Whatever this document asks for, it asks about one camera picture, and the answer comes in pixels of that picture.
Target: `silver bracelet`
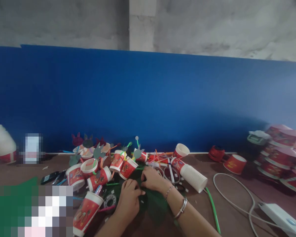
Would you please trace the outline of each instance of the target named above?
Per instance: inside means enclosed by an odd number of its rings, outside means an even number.
[[[173,187],[174,187],[174,186],[172,185],[172,186],[168,189],[167,193],[165,194],[165,200],[167,200],[167,198],[168,198],[168,194],[169,194],[170,190],[171,190]]]
[[[178,218],[180,217],[180,215],[181,215],[182,213],[184,213],[184,210],[185,210],[185,208],[186,208],[186,205],[187,205],[187,198],[185,197],[184,200],[183,200],[183,205],[182,205],[182,207],[181,207],[179,213],[174,217],[174,219],[178,219]]]

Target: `blue wall panel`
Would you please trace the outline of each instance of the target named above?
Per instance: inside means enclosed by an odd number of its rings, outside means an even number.
[[[0,47],[0,124],[47,152],[71,133],[147,151],[235,151],[267,123],[296,129],[296,63],[23,45]]]

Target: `white container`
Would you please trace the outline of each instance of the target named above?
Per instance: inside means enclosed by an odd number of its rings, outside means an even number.
[[[208,179],[190,165],[182,167],[181,175],[198,193],[206,187]]]

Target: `power strip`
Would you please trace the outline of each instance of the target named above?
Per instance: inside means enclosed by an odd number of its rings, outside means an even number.
[[[285,229],[289,229],[292,232],[283,230],[288,236],[296,237],[296,220],[292,218],[286,211],[284,211],[279,205],[277,204],[266,204],[264,202],[260,202],[258,206],[261,208],[262,211],[268,215],[272,221],[275,222],[280,227]]]

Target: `hand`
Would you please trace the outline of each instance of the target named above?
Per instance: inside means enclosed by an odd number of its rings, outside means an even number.
[[[169,187],[172,186],[172,184],[164,179],[160,174],[151,166],[146,166],[141,174],[141,181],[144,181],[144,179],[147,179],[147,181],[142,182],[141,186],[158,191],[164,195],[164,190],[168,190]]]
[[[145,195],[145,192],[139,189],[136,180],[128,179],[123,183],[114,215],[126,226],[133,221],[139,212],[138,197],[140,195]]]

